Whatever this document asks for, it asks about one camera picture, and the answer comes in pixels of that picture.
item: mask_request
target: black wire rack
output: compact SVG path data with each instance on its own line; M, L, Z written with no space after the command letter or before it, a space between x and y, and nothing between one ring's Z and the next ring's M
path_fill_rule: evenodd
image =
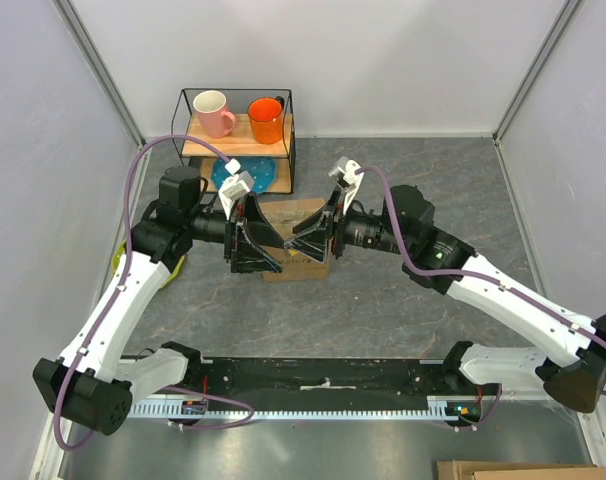
M277 180L265 193L275 194L291 194L294 193L294 174L296 171L296 136L294 127L294 106L292 103L292 90L287 88L184 88L181 90L179 97L176 102L174 114L172 115L172 124L170 127L171 133L186 133L190 135L190 130L195 125L196 120L195 111L193 107L194 98L207 90L218 90L222 92L226 99L229 110L237 115L246 115L250 103L258 98L263 97L282 97L284 100L283 112L283 135L282 144L283 148L278 149L277 153L274 153L274 146L266 146L265 150L270 153L262 153L261 146L255 144L252 151L244 153L239 150L239 147L234 143L227 143L226 141L217 142L213 141L213 145L216 146L226 155L233 155L239 159L241 157L253 157L253 156L269 156L273 157L277 162ZM184 140L174 140L174 148L176 154L179 157L182 164L185 164L187 160L189 165L195 166L201 169L201 174L207 177L205 161L211 160L209 154L207 156L192 155L186 152ZM211 188L214 189L214 182L210 181Z

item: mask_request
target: mug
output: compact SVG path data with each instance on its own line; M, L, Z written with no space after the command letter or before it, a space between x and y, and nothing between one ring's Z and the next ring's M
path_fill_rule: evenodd
M283 97L254 100L247 109L254 140L270 145L283 138Z
M236 117L227 108L227 98L218 90L199 93L192 105L203 130L210 138L223 138L236 126Z

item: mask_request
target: wooden shelf board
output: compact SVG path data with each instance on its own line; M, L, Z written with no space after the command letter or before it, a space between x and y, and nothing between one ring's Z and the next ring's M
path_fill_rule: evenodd
M290 161L287 157L275 158L274 160L276 161L276 178L266 190L266 193L290 193L292 191ZM212 181L212 167L215 161L216 158L204 158L201 160L200 172L202 177L207 178L208 193L216 192L216 187Z
M193 137L200 138L214 147L221 150L225 155L265 155L270 157L287 157L290 146L292 145L292 114L288 113L284 119L284 142L279 140L272 145L263 145L257 143L252 136L252 129L250 128L250 119L246 113L238 113L236 115L236 127L229 135L223 138L210 138L203 131L203 127L199 123L199 119L196 114L192 115L190 119L190 125L187 129L187 134ZM184 157L213 157L215 156L207 148L194 143L185 142L183 145L183 156Z

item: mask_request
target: wall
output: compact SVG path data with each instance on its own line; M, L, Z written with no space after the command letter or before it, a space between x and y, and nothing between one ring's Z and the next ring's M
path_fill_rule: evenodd
M584 2L503 151L548 295L606 313L606 0Z
M0 0L0 478L26 478L31 374L85 322L135 152L50 2Z
M299 134L489 133L563 0L75 0L147 136L184 87L292 88Z

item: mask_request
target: yellow object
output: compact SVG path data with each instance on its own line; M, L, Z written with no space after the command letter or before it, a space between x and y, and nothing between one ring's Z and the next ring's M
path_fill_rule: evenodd
M112 275L114 275L116 273L116 269L119 267L119 262L121 261L121 255L123 255L124 253L125 253L125 242L122 242L119 245L119 248L116 249L116 252L112 256ZM172 280L174 280L176 278L176 276L181 271L183 262L185 262L185 255L183 255L181 257L181 259L179 260L179 263L176 264L174 271L170 274L170 276L165 281L163 286L161 286L161 288L165 287L168 283L170 283Z

